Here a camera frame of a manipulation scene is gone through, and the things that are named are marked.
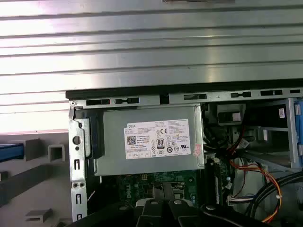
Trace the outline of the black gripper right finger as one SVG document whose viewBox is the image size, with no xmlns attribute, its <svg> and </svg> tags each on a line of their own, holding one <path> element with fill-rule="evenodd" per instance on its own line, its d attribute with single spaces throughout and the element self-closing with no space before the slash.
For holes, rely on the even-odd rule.
<svg viewBox="0 0 303 227">
<path fill-rule="evenodd" d="M 195 208 L 190 200 L 176 198 L 170 183 L 165 183 L 165 200 L 180 227 L 268 227 L 261 221 L 226 209 L 218 204 Z"/>
</svg>

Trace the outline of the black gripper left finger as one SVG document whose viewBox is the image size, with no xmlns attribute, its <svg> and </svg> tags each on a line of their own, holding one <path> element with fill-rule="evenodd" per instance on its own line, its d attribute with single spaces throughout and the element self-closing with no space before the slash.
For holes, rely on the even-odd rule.
<svg viewBox="0 0 303 227">
<path fill-rule="evenodd" d="M 161 227 L 163 226 L 164 184 L 155 183 L 153 198 L 106 206 L 72 223 L 72 227 Z"/>
</svg>

